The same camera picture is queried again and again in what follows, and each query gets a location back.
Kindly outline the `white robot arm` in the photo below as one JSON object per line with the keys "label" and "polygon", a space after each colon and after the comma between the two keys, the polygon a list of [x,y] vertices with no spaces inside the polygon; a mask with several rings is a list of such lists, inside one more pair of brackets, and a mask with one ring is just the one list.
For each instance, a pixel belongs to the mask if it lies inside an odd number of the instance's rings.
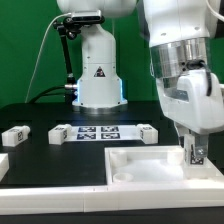
{"label": "white robot arm", "polygon": [[163,114],[189,164],[203,164],[210,134],[224,130],[221,84],[209,42],[224,37],[224,0],[56,0],[69,38],[82,39],[82,75],[73,105],[88,112],[125,105],[130,72],[148,67]]}

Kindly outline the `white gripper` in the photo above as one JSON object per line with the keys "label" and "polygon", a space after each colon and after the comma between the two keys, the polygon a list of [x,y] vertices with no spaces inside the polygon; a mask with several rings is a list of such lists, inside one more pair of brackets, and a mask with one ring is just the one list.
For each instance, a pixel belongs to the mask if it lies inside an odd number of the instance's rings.
{"label": "white gripper", "polygon": [[224,130],[224,102],[218,78],[211,74],[212,91],[207,95],[206,71],[190,70],[176,84],[177,96],[169,96],[161,79],[156,80],[163,114],[173,120],[179,145],[184,146],[184,136],[189,129],[195,134],[193,155],[197,164],[203,164],[208,155],[209,134]]}

